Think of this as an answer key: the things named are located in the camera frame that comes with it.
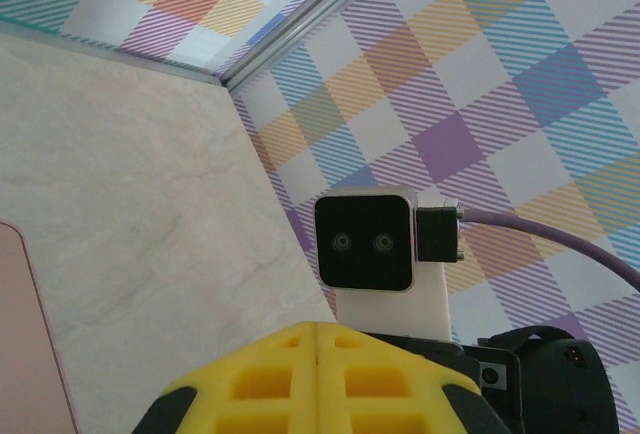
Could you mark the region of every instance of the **marble floor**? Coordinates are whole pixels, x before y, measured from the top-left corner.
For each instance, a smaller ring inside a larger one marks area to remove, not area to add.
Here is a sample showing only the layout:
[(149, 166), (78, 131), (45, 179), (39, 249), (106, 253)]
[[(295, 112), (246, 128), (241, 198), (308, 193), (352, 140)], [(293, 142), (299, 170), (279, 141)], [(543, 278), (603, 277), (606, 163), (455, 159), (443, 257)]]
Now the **marble floor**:
[(0, 36), (0, 218), (23, 231), (84, 433), (332, 320), (227, 92)]

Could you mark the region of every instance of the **yellow robot part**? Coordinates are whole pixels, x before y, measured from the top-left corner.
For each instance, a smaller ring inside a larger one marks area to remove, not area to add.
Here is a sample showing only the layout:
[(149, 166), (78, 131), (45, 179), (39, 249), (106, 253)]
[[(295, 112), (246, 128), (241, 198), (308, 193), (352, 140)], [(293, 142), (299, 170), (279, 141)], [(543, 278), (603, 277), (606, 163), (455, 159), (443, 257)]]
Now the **yellow robot part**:
[[(172, 383), (160, 399), (186, 394), (182, 408), (167, 413), (165, 403), (163, 426), (137, 432), (467, 433), (445, 386), (480, 395), (469, 377), (421, 356), (339, 324), (305, 322)], [(167, 428), (170, 414), (175, 427)]]

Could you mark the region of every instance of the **black camera housing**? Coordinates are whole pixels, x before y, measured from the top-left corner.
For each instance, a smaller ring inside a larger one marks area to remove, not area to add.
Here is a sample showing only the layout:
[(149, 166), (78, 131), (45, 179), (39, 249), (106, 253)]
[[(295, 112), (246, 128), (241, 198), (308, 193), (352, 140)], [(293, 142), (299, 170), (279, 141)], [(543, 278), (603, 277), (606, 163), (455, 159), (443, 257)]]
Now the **black camera housing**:
[(318, 199), (315, 227), (322, 282), (339, 289), (409, 289), (414, 217), (411, 203), (401, 195)]

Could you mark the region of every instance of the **purple cable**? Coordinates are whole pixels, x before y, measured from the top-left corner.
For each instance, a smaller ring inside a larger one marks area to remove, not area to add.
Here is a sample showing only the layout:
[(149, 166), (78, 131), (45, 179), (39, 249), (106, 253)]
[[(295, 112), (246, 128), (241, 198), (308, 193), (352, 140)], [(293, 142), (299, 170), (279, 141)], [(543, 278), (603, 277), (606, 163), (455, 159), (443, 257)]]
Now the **purple cable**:
[(562, 244), (611, 269), (640, 292), (640, 272), (636, 271), (622, 259), (568, 232), (539, 222), (522, 219), (513, 214), (498, 214), (496, 212), (479, 211), (476, 209), (465, 210), (464, 218), (461, 222), (507, 227)]

